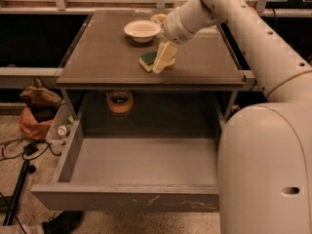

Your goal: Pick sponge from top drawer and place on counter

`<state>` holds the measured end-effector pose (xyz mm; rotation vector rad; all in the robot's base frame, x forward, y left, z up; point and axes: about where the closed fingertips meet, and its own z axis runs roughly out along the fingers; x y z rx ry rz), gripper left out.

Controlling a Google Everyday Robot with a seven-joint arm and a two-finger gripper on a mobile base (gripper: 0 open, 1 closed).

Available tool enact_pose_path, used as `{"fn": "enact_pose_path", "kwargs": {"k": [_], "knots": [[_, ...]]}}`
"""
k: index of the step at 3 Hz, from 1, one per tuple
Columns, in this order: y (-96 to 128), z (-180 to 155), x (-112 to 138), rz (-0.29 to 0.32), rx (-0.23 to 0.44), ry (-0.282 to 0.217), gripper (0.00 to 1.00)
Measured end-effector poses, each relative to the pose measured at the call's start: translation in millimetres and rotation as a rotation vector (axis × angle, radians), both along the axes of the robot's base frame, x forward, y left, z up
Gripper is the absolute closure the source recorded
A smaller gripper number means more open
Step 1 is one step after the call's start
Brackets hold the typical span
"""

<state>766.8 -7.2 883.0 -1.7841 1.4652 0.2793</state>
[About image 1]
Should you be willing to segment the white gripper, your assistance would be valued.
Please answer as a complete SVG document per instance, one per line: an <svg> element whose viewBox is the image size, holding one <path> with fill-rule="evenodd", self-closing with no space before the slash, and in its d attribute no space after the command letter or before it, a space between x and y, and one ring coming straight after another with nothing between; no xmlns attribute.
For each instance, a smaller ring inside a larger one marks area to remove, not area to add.
<svg viewBox="0 0 312 234"><path fill-rule="evenodd" d="M164 36L169 40L159 45L156 59L153 63L152 71L154 73L160 73L166 67L175 63L175 56L178 51L177 45L184 44L191 40L194 34L183 24L181 7L174 8L167 15L153 15L150 19L160 25L163 24Z"/></svg>

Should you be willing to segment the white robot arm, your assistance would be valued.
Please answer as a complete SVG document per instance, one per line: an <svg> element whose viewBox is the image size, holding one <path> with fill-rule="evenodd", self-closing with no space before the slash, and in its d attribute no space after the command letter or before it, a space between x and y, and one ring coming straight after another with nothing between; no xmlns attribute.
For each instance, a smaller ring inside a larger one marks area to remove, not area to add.
<svg viewBox="0 0 312 234"><path fill-rule="evenodd" d="M221 234L312 234L312 70L246 0L189 0L170 12L177 44L225 22L266 101L226 123L218 148Z"/></svg>

